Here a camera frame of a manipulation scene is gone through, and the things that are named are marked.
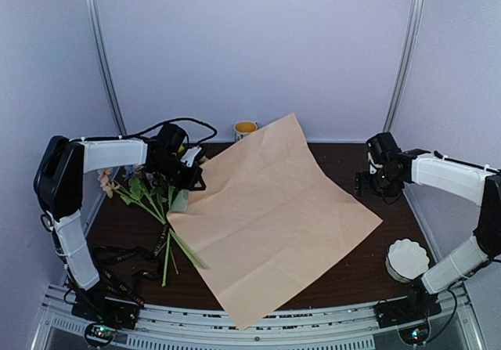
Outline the yellow fake flower stem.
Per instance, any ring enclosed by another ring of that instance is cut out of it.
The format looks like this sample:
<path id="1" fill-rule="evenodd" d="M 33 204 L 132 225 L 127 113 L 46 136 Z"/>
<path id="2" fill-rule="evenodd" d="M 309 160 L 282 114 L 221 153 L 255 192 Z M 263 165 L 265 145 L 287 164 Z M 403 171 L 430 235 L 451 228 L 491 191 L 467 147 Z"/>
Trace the yellow fake flower stem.
<path id="1" fill-rule="evenodd" d="M 171 204 L 177 192 L 178 189 L 176 189 L 171 184 L 168 185 L 168 211 L 170 211 Z M 161 283 L 162 287 L 167 286 L 169 258 L 171 256 L 171 225 L 168 220 L 166 221 L 166 226 L 164 230 L 166 231 L 167 234 L 167 240 L 165 243 L 164 269 L 163 269 L 163 279 Z"/>

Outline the peach wrapping paper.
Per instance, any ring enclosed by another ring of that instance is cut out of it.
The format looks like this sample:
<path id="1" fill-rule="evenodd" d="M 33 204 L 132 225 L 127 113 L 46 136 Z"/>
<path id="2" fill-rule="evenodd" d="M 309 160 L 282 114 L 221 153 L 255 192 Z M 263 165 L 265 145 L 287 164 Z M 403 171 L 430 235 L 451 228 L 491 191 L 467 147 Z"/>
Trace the peach wrapping paper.
<path id="1" fill-rule="evenodd" d="M 200 275 L 241 330 L 302 292 L 380 224 L 323 173 L 293 114 L 211 158 L 203 178 L 207 188 L 169 220 L 208 264 Z"/>

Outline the pink fake flower stem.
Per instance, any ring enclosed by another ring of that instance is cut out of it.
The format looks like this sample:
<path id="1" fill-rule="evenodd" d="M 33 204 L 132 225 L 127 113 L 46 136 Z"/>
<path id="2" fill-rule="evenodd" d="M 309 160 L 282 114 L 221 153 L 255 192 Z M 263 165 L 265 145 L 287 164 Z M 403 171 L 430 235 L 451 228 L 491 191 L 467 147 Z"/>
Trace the pink fake flower stem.
<path id="1" fill-rule="evenodd" d="M 127 205 L 136 205 L 152 215 L 162 225 L 162 232 L 153 247 L 153 254 L 158 256 L 168 246 L 168 241 L 177 243 L 192 264 L 207 269 L 208 264 L 179 236 L 168 221 L 174 200 L 186 191 L 170 185 L 160 173 L 147 173 L 142 165 L 128 166 L 124 182 L 119 183 L 112 177 L 112 168 L 97 171 L 100 188 L 109 197 L 118 196 Z"/>

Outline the green wrapping paper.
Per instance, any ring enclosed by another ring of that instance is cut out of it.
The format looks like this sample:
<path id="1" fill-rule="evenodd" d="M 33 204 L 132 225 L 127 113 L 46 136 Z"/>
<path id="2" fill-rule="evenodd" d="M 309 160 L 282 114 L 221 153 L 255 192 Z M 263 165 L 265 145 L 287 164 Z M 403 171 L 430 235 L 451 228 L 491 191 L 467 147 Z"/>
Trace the green wrapping paper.
<path id="1" fill-rule="evenodd" d="M 173 213 L 186 213 L 189 203 L 189 191 L 187 189 L 175 189 L 172 192 L 169 211 Z"/>

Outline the blue fake flower stem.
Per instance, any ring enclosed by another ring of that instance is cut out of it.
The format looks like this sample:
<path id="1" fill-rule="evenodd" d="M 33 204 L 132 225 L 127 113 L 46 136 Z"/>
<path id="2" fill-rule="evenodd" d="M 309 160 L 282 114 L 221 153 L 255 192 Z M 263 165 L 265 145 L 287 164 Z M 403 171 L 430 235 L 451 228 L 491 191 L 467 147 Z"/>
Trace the blue fake flower stem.
<path id="1" fill-rule="evenodd" d="M 168 185 L 157 173 L 146 172 L 142 165 L 124 167 L 124 184 L 118 190 L 126 205 L 135 205 L 153 216 L 161 225 L 168 220 Z"/>

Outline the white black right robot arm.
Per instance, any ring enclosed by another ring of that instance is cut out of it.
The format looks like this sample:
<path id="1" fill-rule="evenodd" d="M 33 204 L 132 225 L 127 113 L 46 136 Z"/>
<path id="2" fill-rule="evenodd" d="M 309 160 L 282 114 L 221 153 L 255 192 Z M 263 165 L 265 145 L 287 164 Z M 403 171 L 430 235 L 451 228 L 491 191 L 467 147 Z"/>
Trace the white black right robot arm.
<path id="1" fill-rule="evenodd" d="M 500 170 L 396 146 L 369 145 L 367 159 L 367 170 L 355 176 L 356 195 L 406 195 L 441 256 L 420 276 L 423 290 L 402 301 L 402 314 L 419 319 L 431 307 L 430 294 L 473 276 L 500 255 Z"/>

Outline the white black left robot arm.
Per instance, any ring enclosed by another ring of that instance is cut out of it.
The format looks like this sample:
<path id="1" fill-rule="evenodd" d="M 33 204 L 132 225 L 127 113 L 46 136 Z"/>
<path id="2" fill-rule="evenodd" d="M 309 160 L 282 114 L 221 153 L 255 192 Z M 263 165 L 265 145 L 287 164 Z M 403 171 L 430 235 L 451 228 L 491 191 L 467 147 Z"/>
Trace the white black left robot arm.
<path id="1" fill-rule="evenodd" d="M 86 173 L 142 165 L 163 175 L 177 189 L 205 189 L 199 164 L 205 141 L 188 143 L 187 132 L 178 122 L 174 118 L 154 125 L 158 133 L 152 137 L 142 131 L 76 139 L 55 135 L 49 140 L 34 177 L 34 192 L 49 219 L 48 231 L 56 238 L 58 255 L 82 290 L 90 290 L 100 281 L 81 225 Z M 179 150 L 182 144 L 188 144 L 184 152 Z"/>

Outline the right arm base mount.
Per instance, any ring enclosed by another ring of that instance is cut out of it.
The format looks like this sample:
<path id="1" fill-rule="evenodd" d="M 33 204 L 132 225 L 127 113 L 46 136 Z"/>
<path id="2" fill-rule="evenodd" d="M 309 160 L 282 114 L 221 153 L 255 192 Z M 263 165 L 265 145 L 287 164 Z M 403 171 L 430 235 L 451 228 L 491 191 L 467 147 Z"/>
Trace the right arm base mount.
<path id="1" fill-rule="evenodd" d="M 380 329 L 397 327 L 400 339 L 413 347 L 431 338 L 430 318 L 442 312 L 436 294 L 411 287 L 404 298 L 381 300 L 373 307 Z"/>

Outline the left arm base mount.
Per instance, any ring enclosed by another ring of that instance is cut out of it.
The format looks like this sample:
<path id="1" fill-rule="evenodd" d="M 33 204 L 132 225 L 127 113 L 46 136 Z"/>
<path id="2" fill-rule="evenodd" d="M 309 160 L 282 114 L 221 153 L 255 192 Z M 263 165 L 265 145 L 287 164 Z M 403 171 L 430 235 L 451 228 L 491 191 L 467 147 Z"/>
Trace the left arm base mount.
<path id="1" fill-rule="evenodd" d="M 120 330 L 133 330 L 139 318 L 140 306 L 134 302 L 109 299 L 102 291 L 85 291 L 71 285 L 75 295 L 71 315 L 87 321 L 83 338 L 91 348 L 110 345 Z"/>

